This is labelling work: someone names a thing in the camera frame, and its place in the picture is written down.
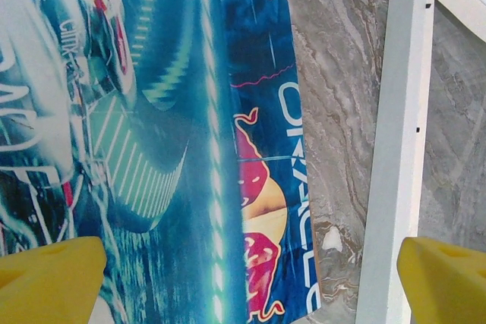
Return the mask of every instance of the fabric banner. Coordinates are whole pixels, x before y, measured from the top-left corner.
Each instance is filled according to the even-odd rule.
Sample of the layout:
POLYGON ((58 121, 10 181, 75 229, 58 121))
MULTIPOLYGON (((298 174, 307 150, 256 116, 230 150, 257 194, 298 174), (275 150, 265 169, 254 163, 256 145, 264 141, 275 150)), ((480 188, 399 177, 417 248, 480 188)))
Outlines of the fabric banner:
POLYGON ((320 306, 287 0, 0 0, 0 254, 86 235, 91 323, 320 306))

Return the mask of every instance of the white frame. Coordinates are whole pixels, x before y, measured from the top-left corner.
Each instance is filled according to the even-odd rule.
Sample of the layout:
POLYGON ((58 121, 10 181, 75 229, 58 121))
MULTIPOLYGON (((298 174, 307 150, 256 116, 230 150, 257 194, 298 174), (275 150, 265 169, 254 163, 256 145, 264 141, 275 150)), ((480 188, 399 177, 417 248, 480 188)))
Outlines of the white frame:
MULTIPOLYGON (((396 259, 418 232, 434 1, 389 1, 357 324, 411 320, 396 259)), ((486 42, 486 0, 437 1, 486 42)))

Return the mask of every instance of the yellow plastic piece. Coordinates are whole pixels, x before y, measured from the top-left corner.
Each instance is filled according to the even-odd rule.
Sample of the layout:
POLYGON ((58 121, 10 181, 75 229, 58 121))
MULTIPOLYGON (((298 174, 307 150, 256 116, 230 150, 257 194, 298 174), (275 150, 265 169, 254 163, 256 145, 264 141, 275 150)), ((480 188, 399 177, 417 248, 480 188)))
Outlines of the yellow plastic piece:
POLYGON ((417 324, 486 323, 486 254, 406 238, 398 272, 417 324))
POLYGON ((80 237, 0 259, 1 324, 87 324, 106 255, 80 237))

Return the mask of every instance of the pink line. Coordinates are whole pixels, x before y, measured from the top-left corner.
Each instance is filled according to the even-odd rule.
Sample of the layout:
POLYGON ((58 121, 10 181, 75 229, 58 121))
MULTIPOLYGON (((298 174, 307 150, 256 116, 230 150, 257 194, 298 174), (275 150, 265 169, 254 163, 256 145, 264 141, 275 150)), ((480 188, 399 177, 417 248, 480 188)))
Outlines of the pink line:
POLYGON ((283 68, 282 70, 280 70, 279 72, 277 72, 277 73, 275 73, 273 75, 270 75, 270 76, 262 76, 260 79, 258 79, 258 81, 253 81, 253 82, 248 81, 247 83, 240 83, 239 85, 233 85, 233 84, 231 84, 231 87, 245 87, 247 85, 258 85, 263 80, 271 80, 274 77, 279 76, 280 74, 286 72, 288 69, 293 68, 294 65, 295 64, 291 64, 291 65, 287 66, 286 68, 283 68))

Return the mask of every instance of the gray marble surface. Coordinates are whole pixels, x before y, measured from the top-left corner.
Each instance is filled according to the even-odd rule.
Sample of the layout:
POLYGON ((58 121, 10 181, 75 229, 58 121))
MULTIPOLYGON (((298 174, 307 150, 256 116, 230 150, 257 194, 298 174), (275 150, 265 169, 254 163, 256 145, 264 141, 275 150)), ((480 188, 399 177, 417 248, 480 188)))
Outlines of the gray marble surface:
POLYGON ((290 0, 322 309, 353 323, 387 0, 290 0))
MULTIPOLYGON (((322 308, 355 321, 387 0, 290 0, 322 308)), ((419 234, 486 250, 486 45, 436 9, 419 234)))

